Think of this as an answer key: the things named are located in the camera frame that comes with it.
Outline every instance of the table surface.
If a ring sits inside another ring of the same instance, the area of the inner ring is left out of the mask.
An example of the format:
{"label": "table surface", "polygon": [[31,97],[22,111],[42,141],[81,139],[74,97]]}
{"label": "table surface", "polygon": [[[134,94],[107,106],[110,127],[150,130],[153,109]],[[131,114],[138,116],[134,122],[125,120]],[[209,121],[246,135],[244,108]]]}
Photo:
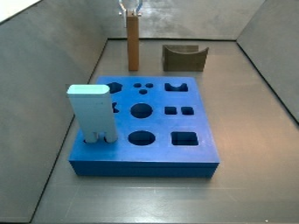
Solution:
{"label": "table surface", "polygon": [[[210,47],[203,73],[163,72],[163,45]],[[34,223],[298,222],[298,124],[236,42],[141,41],[141,70],[127,71],[127,42],[110,40],[101,75],[191,76],[220,149],[207,178],[77,176],[70,162],[75,120]]]}

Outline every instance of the square hole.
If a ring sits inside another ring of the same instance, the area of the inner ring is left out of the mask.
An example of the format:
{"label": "square hole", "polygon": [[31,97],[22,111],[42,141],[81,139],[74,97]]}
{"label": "square hole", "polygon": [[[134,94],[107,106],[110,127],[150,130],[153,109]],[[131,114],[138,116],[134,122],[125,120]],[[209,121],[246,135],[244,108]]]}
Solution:
{"label": "square hole", "polygon": [[177,107],[165,107],[165,113],[169,116],[175,116],[178,114]]}
{"label": "square hole", "polygon": [[173,145],[199,145],[195,132],[173,132]]}
{"label": "square hole", "polygon": [[194,110],[193,110],[193,107],[182,107],[182,113],[183,113],[186,116],[194,116]]}

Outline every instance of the small circular hole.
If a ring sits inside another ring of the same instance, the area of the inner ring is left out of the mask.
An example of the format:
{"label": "small circular hole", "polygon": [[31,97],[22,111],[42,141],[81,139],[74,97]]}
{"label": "small circular hole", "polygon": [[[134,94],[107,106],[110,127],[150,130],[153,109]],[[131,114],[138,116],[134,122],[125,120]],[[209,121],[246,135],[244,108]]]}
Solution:
{"label": "small circular hole", "polygon": [[155,85],[154,85],[154,83],[147,83],[146,86],[147,86],[149,88],[153,88]]}
{"label": "small circular hole", "polygon": [[145,146],[151,144],[154,141],[155,134],[145,130],[135,131],[129,135],[129,142],[135,145]]}
{"label": "small circular hole", "polygon": [[141,95],[146,95],[146,94],[147,94],[147,90],[146,90],[146,89],[141,89],[141,90],[139,90],[139,94],[141,94]]}
{"label": "small circular hole", "polygon": [[142,87],[142,84],[141,83],[137,83],[135,84],[135,88],[141,88]]}
{"label": "small circular hole", "polygon": [[131,108],[131,115],[137,118],[147,118],[153,113],[154,113],[154,109],[146,103],[138,103]]}

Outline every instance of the white block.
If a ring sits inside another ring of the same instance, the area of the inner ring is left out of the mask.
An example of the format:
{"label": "white block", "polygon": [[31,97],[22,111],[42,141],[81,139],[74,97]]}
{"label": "white block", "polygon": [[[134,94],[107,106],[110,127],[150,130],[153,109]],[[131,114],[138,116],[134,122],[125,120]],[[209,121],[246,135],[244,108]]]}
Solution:
{"label": "white block", "polygon": [[110,87],[107,85],[71,85],[69,97],[87,143],[106,133],[109,143],[118,140]]}

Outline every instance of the shape sorter board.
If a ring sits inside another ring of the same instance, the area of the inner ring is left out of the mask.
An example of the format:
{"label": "shape sorter board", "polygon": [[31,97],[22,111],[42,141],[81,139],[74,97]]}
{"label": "shape sorter board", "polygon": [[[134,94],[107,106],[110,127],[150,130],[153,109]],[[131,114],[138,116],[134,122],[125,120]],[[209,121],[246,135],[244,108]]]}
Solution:
{"label": "shape sorter board", "polygon": [[195,79],[102,76],[118,140],[85,143],[79,131],[70,163],[78,175],[212,178],[221,157]]}

